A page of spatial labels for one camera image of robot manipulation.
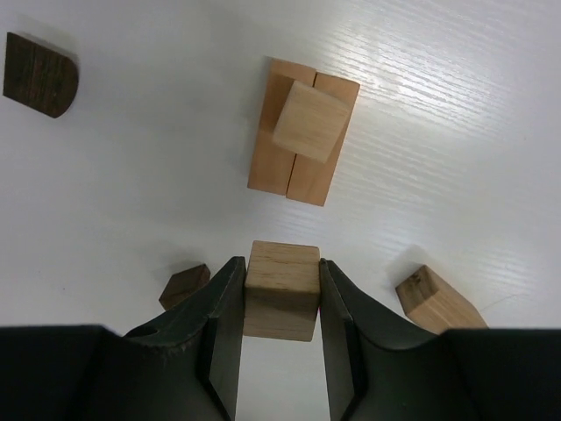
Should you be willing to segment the light wood long block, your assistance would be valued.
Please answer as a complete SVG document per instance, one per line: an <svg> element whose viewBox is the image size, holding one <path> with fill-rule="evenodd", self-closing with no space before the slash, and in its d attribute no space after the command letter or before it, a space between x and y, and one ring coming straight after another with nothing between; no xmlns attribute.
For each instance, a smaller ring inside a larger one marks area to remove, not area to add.
<svg viewBox="0 0 561 421"><path fill-rule="evenodd" d="M316 75L314 91L302 100L306 137L297 146L288 199L325 205L359 88L342 77Z"/></svg>
<svg viewBox="0 0 561 421"><path fill-rule="evenodd" d="M295 154L276 146L273 132L293 82L312 86L315 77L314 68L291 61L271 60L247 183L249 189L286 195Z"/></svg>

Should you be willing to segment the dark wood arch block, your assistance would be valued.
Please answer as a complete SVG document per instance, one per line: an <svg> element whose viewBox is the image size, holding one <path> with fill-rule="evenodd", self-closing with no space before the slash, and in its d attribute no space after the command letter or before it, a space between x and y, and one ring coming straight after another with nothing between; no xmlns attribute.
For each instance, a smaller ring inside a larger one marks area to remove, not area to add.
<svg viewBox="0 0 561 421"><path fill-rule="evenodd" d="M3 95L50 118L75 100L79 70L66 55L9 32L6 36Z"/></svg>

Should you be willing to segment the tan wood cube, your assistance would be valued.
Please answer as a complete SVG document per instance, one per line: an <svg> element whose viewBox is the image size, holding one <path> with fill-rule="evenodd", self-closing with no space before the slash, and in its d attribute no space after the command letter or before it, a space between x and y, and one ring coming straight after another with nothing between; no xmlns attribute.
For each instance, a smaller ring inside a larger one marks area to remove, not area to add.
<svg viewBox="0 0 561 421"><path fill-rule="evenodd" d="M320 250L255 240L245 278L244 335L310 342L320 303Z"/></svg>

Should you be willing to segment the pale wood cube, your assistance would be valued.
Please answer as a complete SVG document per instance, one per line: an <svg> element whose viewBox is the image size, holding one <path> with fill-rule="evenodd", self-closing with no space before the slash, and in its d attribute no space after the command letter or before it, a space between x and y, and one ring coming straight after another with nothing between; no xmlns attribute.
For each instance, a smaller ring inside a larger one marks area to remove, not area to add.
<svg viewBox="0 0 561 421"><path fill-rule="evenodd" d="M348 104L294 81L273 132L273 143L325 163L351 115Z"/></svg>

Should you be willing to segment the light brown block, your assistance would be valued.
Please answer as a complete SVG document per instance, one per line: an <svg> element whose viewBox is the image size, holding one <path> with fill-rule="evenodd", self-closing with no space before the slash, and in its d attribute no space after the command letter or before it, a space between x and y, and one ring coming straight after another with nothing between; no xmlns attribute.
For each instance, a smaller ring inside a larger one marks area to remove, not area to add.
<svg viewBox="0 0 561 421"><path fill-rule="evenodd" d="M398 284L395 292L405 315L426 331L487 328L478 310L426 265Z"/></svg>

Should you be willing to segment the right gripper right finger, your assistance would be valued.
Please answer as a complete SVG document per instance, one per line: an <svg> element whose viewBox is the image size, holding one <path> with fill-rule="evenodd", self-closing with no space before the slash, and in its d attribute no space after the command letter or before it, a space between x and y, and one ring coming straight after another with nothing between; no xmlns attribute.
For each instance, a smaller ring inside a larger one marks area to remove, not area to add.
<svg viewBox="0 0 561 421"><path fill-rule="evenodd" d="M557 329L433 334L319 263L320 318L334 420L557 420Z"/></svg>

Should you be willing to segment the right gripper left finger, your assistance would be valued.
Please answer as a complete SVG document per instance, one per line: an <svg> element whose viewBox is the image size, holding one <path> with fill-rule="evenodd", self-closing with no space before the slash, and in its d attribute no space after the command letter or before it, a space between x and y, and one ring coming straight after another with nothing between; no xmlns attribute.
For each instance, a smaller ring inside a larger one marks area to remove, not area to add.
<svg viewBox="0 0 561 421"><path fill-rule="evenodd" d="M120 336L101 325L1 330L4 420L232 420L245 260Z"/></svg>

